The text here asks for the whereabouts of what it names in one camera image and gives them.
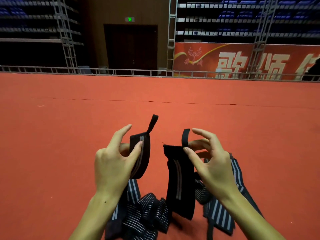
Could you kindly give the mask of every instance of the low metal barrier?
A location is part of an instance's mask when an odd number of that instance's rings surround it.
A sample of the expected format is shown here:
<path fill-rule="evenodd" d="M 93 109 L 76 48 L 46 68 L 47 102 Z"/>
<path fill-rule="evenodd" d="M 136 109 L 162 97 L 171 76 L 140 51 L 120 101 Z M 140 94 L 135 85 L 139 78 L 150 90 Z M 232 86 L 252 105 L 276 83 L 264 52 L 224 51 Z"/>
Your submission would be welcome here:
<path fill-rule="evenodd" d="M 2 73 L 27 74 L 59 74 L 86 76 L 139 76 L 139 77 L 168 77 L 193 79 L 225 79 L 225 80 L 260 80 L 286 82 L 320 82 L 320 75 L 307 74 L 268 74 L 250 72 L 204 72 L 204 71 L 167 71 L 167 70 L 130 70 L 110 68 L 67 68 L 45 66 L 0 66 Z"/>

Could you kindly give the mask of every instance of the exit sign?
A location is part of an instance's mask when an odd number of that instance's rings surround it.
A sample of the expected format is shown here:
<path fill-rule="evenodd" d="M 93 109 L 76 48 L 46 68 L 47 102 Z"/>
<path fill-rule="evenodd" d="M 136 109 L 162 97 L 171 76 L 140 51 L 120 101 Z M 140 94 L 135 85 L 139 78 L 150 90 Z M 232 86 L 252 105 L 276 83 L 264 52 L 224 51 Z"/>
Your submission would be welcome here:
<path fill-rule="evenodd" d="M 134 17 L 126 17 L 125 21 L 126 22 L 134 22 Z"/>

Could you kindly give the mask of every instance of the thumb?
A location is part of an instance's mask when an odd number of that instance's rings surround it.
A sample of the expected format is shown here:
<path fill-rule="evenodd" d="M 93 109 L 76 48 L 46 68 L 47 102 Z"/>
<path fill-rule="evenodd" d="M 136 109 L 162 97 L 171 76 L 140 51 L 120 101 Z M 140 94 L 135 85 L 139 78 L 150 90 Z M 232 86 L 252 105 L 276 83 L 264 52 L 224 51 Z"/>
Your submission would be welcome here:
<path fill-rule="evenodd" d="M 188 155 L 190 161 L 193 163 L 197 171 L 201 171 L 201 168 L 203 166 L 203 161 L 200 159 L 200 157 L 195 153 L 192 149 L 188 147 L 183 148 L 184 152 Z"/>
<path fill-rule="evenodd" d="M 143 141 L 139 141 L 135 145 L 135 147 L 132 150 L 132 152 L 130 153 L 130 155 L 127 157 L 127 162 L 130 167 L 130 170 L 132 170 L 134 168 L 134 165 L 141 154 L 142 146 L 143 146 Z"/>

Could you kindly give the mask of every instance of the door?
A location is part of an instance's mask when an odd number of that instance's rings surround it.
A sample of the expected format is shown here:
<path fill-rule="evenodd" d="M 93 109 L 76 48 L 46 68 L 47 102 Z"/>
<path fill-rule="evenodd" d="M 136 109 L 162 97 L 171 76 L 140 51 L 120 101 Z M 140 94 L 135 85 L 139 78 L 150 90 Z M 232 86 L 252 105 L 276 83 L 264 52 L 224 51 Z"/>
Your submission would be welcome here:
<path fill-rule="evenodd" d="M 111 69 L 157 70 L 158 26 L 132 24 L 105 24 L 106 49 Z M 116 71 L 131 75 L 130 71 Z M 149 76 L 149 72 L 134 75 Z"/>

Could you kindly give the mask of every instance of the red banner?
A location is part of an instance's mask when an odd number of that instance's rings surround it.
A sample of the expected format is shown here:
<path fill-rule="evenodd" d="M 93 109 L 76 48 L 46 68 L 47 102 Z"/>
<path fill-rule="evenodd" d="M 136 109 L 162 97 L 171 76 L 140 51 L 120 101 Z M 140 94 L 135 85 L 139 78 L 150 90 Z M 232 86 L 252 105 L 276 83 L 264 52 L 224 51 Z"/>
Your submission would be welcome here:
<path fill-rule="evenodd" d="M 252 53 L 252 44 L 223 43 L 175 43 L 175 71 L 203 71 L 207 77 L 238 78 L 235 74 L 246 72 Z M 320 46 L 317 45 L 266 45 L 258 66 L 262 79 L 279 80 L 280 74 L 296 74 L 282 76 L 287 80 L 300 80 L 315 61 L 320 58 Z"/>

